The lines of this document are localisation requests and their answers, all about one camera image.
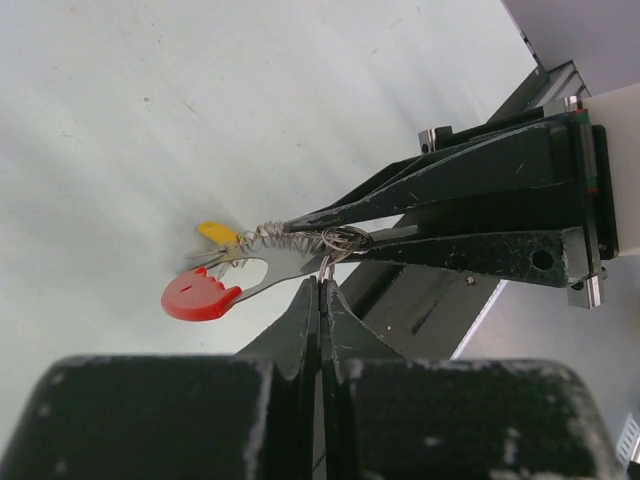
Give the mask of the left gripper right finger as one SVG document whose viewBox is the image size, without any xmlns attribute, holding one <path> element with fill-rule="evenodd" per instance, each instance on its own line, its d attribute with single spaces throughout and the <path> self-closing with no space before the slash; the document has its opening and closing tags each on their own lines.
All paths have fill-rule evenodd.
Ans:
<svg viewBox="0 0 640 480">
<path fill-rule="evenodd" d="M 406 359 L 319 290 L 331 479 L 621 479 L 595 401 L 541 359 Z"/>
</svg>

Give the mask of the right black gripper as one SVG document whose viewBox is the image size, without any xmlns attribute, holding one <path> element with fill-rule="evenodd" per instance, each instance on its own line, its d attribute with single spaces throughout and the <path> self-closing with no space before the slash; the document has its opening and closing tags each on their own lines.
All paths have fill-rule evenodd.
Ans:
<svg viewBox="0 0 640 480">
<path fill-rule="evenodd" d="M 571 156 L 580 140 L 581 119 L 588 124 L 581 130 L 581 142 L 593 216 L 585 228 L 585 241 L 580 227 L 435 238 L 412 235 L 378 241 L 358 258 L 567 287 L 571 305 L 596 308 L 604 303 L 607 271 L 602 262 L 619 255 L 607 138 L 611 131 L 579 95 L 517 114 L 498 112 L 487 124 L 461 132 L 450 126 L 426 129 L 418 138 L 422 151 L 431 153 L 519 127 L 455 147 L 448 155 L 425 155 L 359 199 L 287 221 L 284 228 L 288 232 L 319 231 L 390 217 L 439 201 L 567 183 L 574 179 Z M 531 121 L 539 122 L 524 125 Z"/>
</svg>

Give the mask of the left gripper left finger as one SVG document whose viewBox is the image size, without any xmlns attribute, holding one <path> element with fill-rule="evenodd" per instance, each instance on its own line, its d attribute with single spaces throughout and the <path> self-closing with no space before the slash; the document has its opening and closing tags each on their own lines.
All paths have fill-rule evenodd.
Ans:
<svg viewBox="0 0 640 480">
<path fill-rule="evenodd" d="M 5 479 L 308 479 L 320 289 L 231 355 L 83 355 L 33 389 Z"/>
</svg>

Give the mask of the red handled metal key holder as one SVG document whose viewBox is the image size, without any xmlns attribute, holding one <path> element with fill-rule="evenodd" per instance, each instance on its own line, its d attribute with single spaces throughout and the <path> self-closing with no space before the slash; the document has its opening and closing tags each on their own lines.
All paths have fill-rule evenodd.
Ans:
<svg viewBox="0 0 640 480">
<path fill-rule="evenodd" d="M 178 274 L 165 287 L 160 305 L 170 317 L 186 322 L 221 318 L 234 305 L 284 281 L 314 275 L 319 282 L 334 276 L 335 266 L 368 252 L 372 236 L 355 226 L 291 232 L 282 221 L 269 221 L 206 255 L 210 258 Z M 227 267 L 250 260 L 266 264 L 264 277 L 249 288 L 227 286 Z"/>
</svg>

